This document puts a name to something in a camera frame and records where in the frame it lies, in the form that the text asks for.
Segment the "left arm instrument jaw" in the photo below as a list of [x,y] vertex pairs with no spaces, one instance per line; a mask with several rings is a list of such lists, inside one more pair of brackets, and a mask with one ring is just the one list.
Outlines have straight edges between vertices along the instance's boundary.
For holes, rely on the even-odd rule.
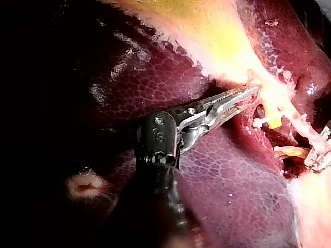
[[242,93],[224,98],[208,108],[206,124],[210,129],[217,128],[243,110],[253,106],[257,99],[258,93]]
[[253,103],[260,93],[260,86],[239,86],[206,99],[206,109],[210,107],[228,109]]

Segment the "left arm instrument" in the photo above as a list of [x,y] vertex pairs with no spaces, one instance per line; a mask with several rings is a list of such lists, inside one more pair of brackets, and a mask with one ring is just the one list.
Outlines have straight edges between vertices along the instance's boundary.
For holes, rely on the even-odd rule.
[[168,165],[179,168],[179,157],[210,131],[209,116],[215,103],[204,99],[166,111],[149,113],[136,134],[136,168]]

